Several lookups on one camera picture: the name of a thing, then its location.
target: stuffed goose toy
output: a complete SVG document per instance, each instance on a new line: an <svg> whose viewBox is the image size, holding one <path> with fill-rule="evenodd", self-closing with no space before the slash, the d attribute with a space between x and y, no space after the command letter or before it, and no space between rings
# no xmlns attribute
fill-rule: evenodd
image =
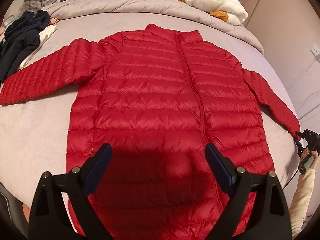
<svg viewBox="0 0 320 240"><path fill-rule="evenodd" d="M186 4L210 13L222 21L238 26L248 17L248 13L238 0L179 0Z"/></svg>

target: handheld controller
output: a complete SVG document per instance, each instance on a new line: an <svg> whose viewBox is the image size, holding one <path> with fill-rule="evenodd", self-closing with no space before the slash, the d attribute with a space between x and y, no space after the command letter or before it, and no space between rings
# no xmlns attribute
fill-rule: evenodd
<svg viewBox="0 0 320 240"><path fill-rule="evenodd" d="M298 136L302 139L305 139L308 143L307 148L310 150L310 153L302 159L299 164L299 172L304 175L306 174L307 170L310 168L311 164L314 161L314 156L311 154L311 151L318 151L320 152L320 135L311 131L311 130L304 130L304 132L296 132ZM302 152L304 151L303 147L298 148L298 155L301 156Z"/></svg>

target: person's arm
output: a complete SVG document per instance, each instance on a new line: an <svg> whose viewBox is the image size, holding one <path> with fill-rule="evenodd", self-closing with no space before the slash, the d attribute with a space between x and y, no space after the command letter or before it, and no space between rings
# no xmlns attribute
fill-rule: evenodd
<svg viewBox="0 0 320 240"><path fill-rule="evenodd" d="M301 159L307 156L308 153L309 150L306 149L303 152ZM301 232L301 227L303 225L304 220L306 219L306 214L313 191L313 185L316 174L315 168L319 156L316 151L313 151L312 155L315 157L315 160L313 161L312 165L310 166L310 169L306 172L306 174L299 176L297 190L293 196L292 204L289 208L293 239Z"/></svg>

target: jacket sleeve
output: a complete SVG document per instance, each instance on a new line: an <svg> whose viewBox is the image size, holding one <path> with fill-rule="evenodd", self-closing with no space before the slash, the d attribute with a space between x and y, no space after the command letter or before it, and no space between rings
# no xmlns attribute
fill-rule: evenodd
<svg viewBox="0 0 320 240"><path fill-rule="evenodd" d="M300 131L299 120L289 107L273 92L268 82L254 71L246 69L242 69L242 71L243 79L254 93L257 102L268 106L275 119L283 124L295 139L300 139L296 135L296 131Z"/></svg>
<svg viewBox="0 0 320 240"><path fill-rule="evenodd" d="M89 82L118 54L121 46L120 33L99 43L76 39L7 78L0 93L0 104L11 105L47 95L68 84Z"/></svg>
<svg viewBox="0 0 320 240"><path fill-rule="evenodd" d="M305 175L299 175L297 191L289 208L293 239L301 232L311 199L316 170L309 169Z"/></svg>

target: beige sleeve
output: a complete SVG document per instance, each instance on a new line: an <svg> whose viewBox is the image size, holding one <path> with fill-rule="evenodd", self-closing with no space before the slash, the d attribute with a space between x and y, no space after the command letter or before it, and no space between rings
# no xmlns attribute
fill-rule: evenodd
<svg viewBox="0 0 320 240"><path fill-rule="evenodd" d="M309 169L304 176L299 175L297 191L289 208L293 239L301 232L313 191L316 170Z"/></svg>

